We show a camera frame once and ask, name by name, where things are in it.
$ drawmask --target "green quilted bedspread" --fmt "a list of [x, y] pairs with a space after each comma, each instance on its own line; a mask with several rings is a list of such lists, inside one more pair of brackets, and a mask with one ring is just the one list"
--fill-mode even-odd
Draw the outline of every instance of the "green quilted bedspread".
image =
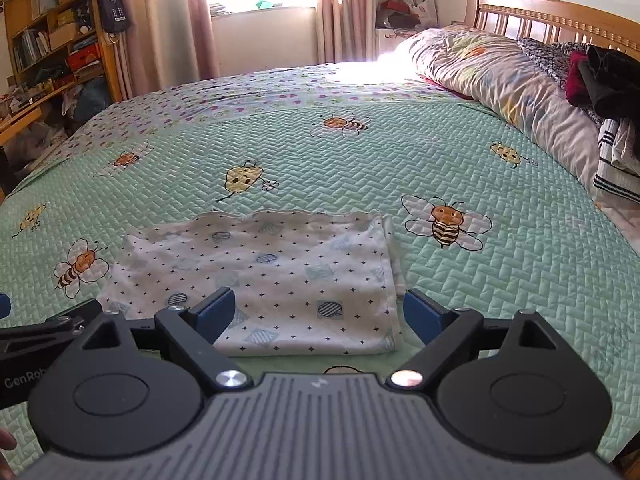
[[[229, 195], [227, 171], [246, 160], [257, 161], [262, 176], [279, 186], [251, 183], [217, 202]], [[443, 246], [407, 231], [405, 223], [419, 218], [403, 206], [406, 195], [458, 202], [455, 209], [487, 216], [491, 227], [477, 235], [453, 233], [458, 238]], [[56, 288], [56, 265], [78, 238], [107, 246], [100, 257], [113, 263], [127, 230], [214, 209], [258, 208], [391, 215], [408, 286], [489, 317], [533, 308], [588, 362], [614, 406], [600, 447], [605, 459], [640, 430], [638, 258], [569, 173], [475, 104], [298, 108], [194, 121], [77, 155], [32, 179], [0, 208], [0, 291], [13, 303], [1, 323], [39, 322], [98, 294], [104, 279], [81, 283], [74, 300]], [[405, 325], [402, 333], [404, 344], [390, 354], [239, 361], [256, 374], [322, 372], [331, 365], [385, 374], [421, 346]], [[20, 441], [14, 465], [38, 452], [25, 413], [23, 406], [3, 412]]]

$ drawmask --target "curtain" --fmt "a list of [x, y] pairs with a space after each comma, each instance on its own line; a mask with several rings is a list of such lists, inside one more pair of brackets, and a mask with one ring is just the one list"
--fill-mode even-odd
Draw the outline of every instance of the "curtain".
[[220, 76], [207, 0], [123, 2], [132, 25], [116, 49], [118, 79], [130, 94]]
[[372, 60], [378, 0], [318, 0], [320, 63]]

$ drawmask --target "bed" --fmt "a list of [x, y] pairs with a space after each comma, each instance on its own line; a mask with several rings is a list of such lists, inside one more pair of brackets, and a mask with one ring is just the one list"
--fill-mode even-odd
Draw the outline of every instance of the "bed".
[[[468, 0], [464, 25], [427, 31], [389, 60], [232, 76], [111, 106], [0, 206], [0, 290], [12, 300], [0, 326], [99, 296], [126, 234], [158, 224], [210, 211], [375, 211], [391, 219], [406, 286], [491, 317], [535, 308], [571, 343], [611, 394], [599, 453], [613, 459], [640, 430], [640, 206], [593, 188], [598, 129], [508, 39], [522, 36], [640, 58], [640, 25], [606, 12]], [[258, 176], [229, 187], [246, 168]], [[443, 205], [480, 225], [436, 236], [430, 212]], [[56, 270], [79, 240], [107, 267], [68, 294]], [[385, 374], [420, 348], [390, 310], [399, 337], [375, 352], [238, 359], [254, 374]], [[21, 469], [40, 453], [25, 407], [2, 418]]]

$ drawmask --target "hanging bag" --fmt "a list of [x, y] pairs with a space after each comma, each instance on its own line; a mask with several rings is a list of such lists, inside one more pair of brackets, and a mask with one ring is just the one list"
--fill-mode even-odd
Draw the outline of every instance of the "hanging bag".
[[119, 34], [127, 30], [131, 22], [124, 12], [122, 0], [98, 0], [102, 28], [109, 34]]

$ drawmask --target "metal screw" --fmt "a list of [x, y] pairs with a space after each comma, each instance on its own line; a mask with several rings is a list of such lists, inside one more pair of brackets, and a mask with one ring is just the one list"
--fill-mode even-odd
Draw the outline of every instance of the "metal screw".
[[396, 386], [411, 388], [417, 386], [423, 380], [422, 374], [415, 370], [398, 370], [391, 374], [391, 382]]
[[225, 370], [216, 375], [216, 382], [223, 388], [237, 388], [249, 380], [240, 370]]

